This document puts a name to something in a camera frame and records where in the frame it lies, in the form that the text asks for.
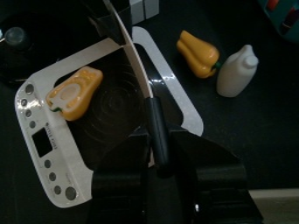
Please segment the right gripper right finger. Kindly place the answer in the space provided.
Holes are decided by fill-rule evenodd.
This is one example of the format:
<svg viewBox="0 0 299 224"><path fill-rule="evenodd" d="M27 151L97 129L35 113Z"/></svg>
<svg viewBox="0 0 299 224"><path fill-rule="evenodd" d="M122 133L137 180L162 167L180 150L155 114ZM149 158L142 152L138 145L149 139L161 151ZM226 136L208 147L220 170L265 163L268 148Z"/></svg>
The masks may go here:
<svg viewBox="0 0 299 224"><path fill-rule="evenodd" d="M170 143L185 223L264 224L240 158L178 125Z"/></svg>

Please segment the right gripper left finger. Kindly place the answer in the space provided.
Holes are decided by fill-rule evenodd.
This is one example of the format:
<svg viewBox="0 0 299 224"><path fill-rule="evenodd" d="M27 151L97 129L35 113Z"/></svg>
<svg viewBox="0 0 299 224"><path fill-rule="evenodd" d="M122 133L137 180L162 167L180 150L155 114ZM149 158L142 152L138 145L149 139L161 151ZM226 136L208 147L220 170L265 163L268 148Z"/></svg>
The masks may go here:
<svg viewBox="0 0 299 224"><path fill-rule="evenodd" d="M90 224L146 224L151 137L139 128L106 154L93 175Z"/></svg>

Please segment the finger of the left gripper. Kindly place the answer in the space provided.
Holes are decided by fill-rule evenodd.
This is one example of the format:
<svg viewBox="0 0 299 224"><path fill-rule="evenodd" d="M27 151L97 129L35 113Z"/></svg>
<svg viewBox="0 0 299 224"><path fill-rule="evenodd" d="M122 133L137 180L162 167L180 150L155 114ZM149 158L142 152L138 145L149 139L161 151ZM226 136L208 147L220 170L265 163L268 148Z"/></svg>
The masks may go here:
<svg viewBox="0 0 299 224"><path fill-rule="evenodd" d="M161 12L161 0L130 0L133 24L143 22Z"/></svg>
<svg viewBox="0 0 299 224"><path fill-rule="evenodd" d="M81 0L101 36L110 37L121 46L126 43L118 16L133 33L130 0Z"/></svg>

